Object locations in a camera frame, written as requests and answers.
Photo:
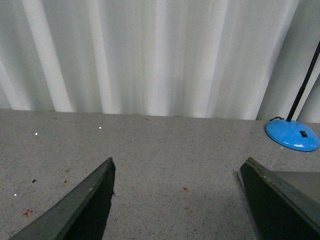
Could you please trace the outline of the own left gripper dark right finger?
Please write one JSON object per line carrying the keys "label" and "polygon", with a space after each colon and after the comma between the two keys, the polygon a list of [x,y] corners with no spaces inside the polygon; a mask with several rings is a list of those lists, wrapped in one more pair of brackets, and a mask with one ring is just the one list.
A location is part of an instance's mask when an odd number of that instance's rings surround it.
{"label": "own left gripper dark right finger", "polygon": [[320,174],[272,171],[248,158],[237,172],[261,240],[320,238]]}

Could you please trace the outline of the own left gripper dark left finger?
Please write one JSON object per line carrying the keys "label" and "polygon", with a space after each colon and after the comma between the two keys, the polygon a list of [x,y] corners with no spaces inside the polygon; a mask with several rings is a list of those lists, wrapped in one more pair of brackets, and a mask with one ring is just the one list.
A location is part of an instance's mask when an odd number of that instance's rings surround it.
{"label": "own left gripper dark left finger", "polygon": [[116,167],[110,157],[13,240],[101,240],[111,209]]}

